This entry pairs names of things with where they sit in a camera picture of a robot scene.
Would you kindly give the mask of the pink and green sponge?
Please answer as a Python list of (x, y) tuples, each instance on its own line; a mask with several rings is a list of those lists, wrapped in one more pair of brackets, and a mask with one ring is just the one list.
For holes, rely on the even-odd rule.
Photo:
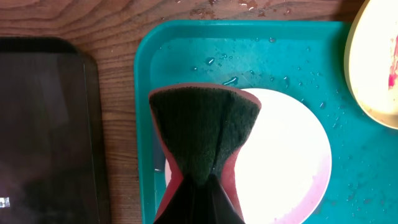
[(234, 168), (261, 110), (259, 99), (230, 86), (183, 83), (151, 91), (149, 104), (171, 171), (154, 221), (186, 176), (203, 185), (211, 174), (244, 221)]

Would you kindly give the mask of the white plate with red stain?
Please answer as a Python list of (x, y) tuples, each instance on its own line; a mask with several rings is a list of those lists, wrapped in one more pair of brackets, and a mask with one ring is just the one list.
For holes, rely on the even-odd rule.
[(247, 88), (261, 110), (234, 168), (246, 223), (302, 223), (318, 207), (331, 176), (331, 147), (317, 117), (273, 90)]

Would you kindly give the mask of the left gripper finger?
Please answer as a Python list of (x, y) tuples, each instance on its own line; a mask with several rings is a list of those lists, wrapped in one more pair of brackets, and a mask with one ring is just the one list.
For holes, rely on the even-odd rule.
[(154, 224), (244, 224), (217, 177), (203, 185), (186, 176)]

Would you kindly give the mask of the yellow-green plate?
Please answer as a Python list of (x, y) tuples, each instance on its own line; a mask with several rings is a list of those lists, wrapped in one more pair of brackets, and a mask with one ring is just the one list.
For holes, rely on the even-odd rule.
[(397, 0), (361, 6), (346, 41), (344, 72), (364, 113), (397, 129)]

